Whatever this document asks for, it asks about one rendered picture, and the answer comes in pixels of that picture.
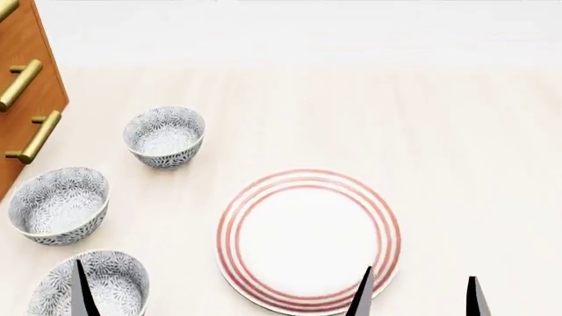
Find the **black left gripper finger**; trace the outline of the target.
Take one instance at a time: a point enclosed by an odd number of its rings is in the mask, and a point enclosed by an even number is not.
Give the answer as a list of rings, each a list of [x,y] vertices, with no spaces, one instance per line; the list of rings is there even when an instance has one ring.
[[[100,316],[80,260],[74,260],[71,275],[71,316]]]

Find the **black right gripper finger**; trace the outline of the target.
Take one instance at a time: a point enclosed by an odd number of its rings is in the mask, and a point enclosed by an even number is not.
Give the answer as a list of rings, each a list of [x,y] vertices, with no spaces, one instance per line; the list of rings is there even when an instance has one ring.
[[[372,266],[369,266],[344,316],[370,316],[372,292],[373,272]]]
[[[476,276],[470,276],[466,289],[465,316],[492,316]]]

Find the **grey floral patterned bowl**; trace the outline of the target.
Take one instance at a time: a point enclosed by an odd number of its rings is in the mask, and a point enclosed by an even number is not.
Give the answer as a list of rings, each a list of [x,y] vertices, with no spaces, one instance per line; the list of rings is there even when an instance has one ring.
[[[135,257],[114,250],[92,250],[52,268],[34,290],[26,316],[71,316],[71,274],[80,260],[101,316],[144,316],[149,278]]]
[[[27,239],[65,246],[99,228],[109,197],[109,181],[98,170],[50,170],[21,184],[10,201],[8,217],[12,227]]]
[[[128,151],[144,165],[174,169],[198,153],[205,137],[205,121],[187,107],[157,107],[132,118],[122,136]]]

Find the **white plate with red rings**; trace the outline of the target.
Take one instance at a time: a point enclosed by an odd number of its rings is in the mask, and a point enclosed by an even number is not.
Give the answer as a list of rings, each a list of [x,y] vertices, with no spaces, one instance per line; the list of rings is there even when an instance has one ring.
[[[345,312],[366,270],[379,294],[400,251],[399,223],[385,200],[330,170],[259,178],[228,203],[216,229],[216,262],[230,286],[291,316]]]

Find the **orange wooden drawer cabinet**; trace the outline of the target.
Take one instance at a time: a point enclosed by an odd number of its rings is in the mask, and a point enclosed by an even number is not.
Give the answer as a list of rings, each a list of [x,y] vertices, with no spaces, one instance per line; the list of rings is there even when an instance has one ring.
[[[0,23],[0,94],[17,74],[13,65],[40,60],[43,69],[7,112],[0,112],[0,201],[14,184],[25,164],[4,157],[8,151],[24,149],[40,128],[33,116],[63,111],[68,95],[56,65],[47,34],[34,0],[19,0],[19,7]]]

